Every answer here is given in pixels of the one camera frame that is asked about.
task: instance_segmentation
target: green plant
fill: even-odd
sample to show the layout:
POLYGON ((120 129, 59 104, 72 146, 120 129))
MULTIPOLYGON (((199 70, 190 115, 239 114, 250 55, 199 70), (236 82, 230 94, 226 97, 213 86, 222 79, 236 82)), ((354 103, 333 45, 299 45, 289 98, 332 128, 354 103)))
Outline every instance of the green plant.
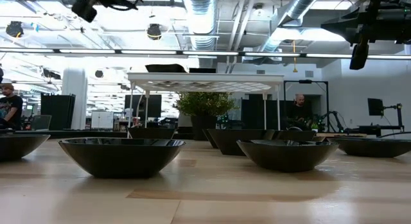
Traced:
POLYGON ((181 92, 176 108, 187 116, 220 116, 234 106, 234 99, 224 92, 181 92))

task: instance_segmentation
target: black stand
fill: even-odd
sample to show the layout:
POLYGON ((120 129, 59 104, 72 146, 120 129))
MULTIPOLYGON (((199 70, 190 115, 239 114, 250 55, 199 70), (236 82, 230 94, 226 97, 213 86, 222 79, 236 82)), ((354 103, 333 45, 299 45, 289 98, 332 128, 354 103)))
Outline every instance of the black stand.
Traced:
POLYGON ((393 108, 397 110, 398 116, 398 125, 365 125, 359 126, 360 133, 367 134, 367 135, 375 135, 376 137, 381 137, 381 130, 400 130, 400 132, 404 132, 404 125, 403 125, 403 116, 401 114, 402 104, 398 103, 397 105, 384 107, 384 110, 387 108, 393 108))
MULTIPOLYGON (((284 107, 284 117, 287 117, 287 107, 286 107, 286 84, 290 83, 305 83, 305 84, 311 84, 311 83, 323 83, 326 85, 326 105, 327 105, 327 114, 329 113, 329 101, 328 101, 328 82, 327 81, 316 81, 316 80, 285 80, 284 81, 284 98, 283 98, 283 107, 284 107)), ((329 116, 327 116, 327 129, 329 130, 329 116)))

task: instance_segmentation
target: potted plant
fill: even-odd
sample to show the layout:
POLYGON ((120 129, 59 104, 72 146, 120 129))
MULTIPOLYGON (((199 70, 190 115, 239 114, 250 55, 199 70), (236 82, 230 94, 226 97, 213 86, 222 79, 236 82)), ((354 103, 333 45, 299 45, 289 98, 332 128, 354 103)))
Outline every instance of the potted plant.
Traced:
POLYGON ((203 129, 216 128, 217 117, 235 108, 234 99, 225 92, 182 92, 177 109, 191 116, 194 140, 206 141, 203 129))

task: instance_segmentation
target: bowl rim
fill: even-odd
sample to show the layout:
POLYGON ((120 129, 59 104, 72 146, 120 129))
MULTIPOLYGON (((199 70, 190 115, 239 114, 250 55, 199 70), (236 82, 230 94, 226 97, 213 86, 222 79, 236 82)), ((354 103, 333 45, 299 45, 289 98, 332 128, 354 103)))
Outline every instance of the bowl rim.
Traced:
POLYGON ((402 143, 411 143, 409 139, 383 139, 383 138, 366 138, 366 137, 338 137, 332 138, 328 137, 327 140, 334 141, 338 143, 339 140, 341 141, 351 141, 351 142, 402 142, 402 143))
POLYGON ((29 138, 29 137, 51 137, 50 134, 4 134, 0 135, 0 139, 3 138, 29 138))
MULTIPOLYGON (((92 145, 92 144, 85 144, 85 143, 71 143, 68 142, 70 140, 77 140, 77 139, 130 139, 130 140, 168 140, 168 141, 179 141, 182 142, 182 144, 177 145, 177 146, 156 146, 156 147, 181 147, 186 144, 185 141, 180 140, 180 139, 133 139, 133 138, 124 138, 124 137, 75 137, 75 138, 70 138, 70 139, 62 139, 59 140, 58 143, 62 144, 75 144, 75 145, 80 145, 80 146, 87 146, 87 145, 92 145)), ((152 145, 133 145, 133 144, 101 144, 102 146, 152 146, 152 145)))
POLYGON ((292 141, 292 140, 237 140, 237 143, 249 143, 249 144, 261 144, 265 146, 273 146, 273 147, 299 147, 299 146, 305 146, 305 147, 314 147, 314 146, 331 146, 331 145, 339 145, 339 143, 333 143, 333 142, 322 142, 322 141, 296 141, 296 142, 309 142, 311 144, 302 144, 298 146, 289 146, 289 145, 283 145, 283 144, 263 144, 263 143, 253 143, 251 141, 292 141))

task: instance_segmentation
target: bald man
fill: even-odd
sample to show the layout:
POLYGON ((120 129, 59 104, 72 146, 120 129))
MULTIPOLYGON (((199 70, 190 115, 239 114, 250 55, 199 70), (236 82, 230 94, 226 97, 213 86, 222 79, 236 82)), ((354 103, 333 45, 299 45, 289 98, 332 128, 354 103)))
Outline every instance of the bald man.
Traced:
POLYGON ((293 107, 287 111, 288 118, 297 121, 299 123, 306 123, 305 127, 311 129, 311 123, 313 119, 313 112, 310 106, 305 104, 305 97, 303 94, 296 94, 293 107))

